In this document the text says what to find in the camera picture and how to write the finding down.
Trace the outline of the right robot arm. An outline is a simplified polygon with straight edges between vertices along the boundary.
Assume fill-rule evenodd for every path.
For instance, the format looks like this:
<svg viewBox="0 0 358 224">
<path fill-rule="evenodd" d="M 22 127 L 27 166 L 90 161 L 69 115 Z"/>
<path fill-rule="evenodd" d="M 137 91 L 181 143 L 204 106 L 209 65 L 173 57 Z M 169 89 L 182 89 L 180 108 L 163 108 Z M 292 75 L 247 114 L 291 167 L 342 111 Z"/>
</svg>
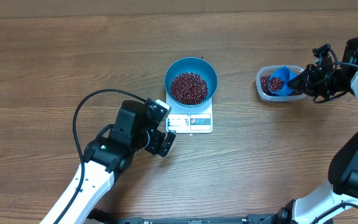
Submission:
<svg viewBox="0 0 358 224">
<path fill-rule="evenodd" d="M 324 102 L 351 93 L 358 109 L 358 37 L 346 42 L 342 60 L 329 44 L 313 49 L 317 58 L 287 87 Z M 309 195 L 292 200 L 264 223 L 332 223 L 333 217 L 358 209 L 358 131 L 333 157 L 327 181 Z"/>
</svg>

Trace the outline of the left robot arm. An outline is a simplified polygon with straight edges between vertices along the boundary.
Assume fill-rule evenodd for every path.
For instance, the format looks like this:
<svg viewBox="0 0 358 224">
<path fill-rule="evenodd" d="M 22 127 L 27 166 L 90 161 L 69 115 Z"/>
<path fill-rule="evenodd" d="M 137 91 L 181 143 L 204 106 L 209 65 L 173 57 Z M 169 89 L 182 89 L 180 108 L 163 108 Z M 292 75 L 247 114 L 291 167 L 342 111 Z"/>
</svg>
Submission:
<svg viewBox="0 0 358 224">
<path fill-rule="evenodd" d="M 161 100 L 123 101 L 116 122 L 105 126 L 87 144 L 83 163 L 42 223 L 84 223 L 97 202 L 132 164 L 137 151 L 143 149 L 165 157 L 176 136 L 157 128 L 170 111 L 171 107 Z"/>
</svg>

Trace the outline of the blue plastic measuring scoop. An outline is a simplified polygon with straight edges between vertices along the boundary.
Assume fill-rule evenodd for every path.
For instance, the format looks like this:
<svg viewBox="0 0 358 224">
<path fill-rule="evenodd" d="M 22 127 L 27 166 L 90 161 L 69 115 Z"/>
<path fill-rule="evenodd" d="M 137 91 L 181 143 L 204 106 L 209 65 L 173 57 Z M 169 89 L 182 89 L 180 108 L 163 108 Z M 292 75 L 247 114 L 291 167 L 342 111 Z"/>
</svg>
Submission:
<svg viewBox="0 0 358 224">
<path fill-rule="evenodd" d="M 289 96 L 294 90 L 288 86 L 288 82 L 296 77 L 296 74 L 288 67 L 284 66 L 274 71 L 271 76 L 281 78 L 284 81 L 284 86 L 281 90 L 273 92 L 277 96 Z"/>
</svg>

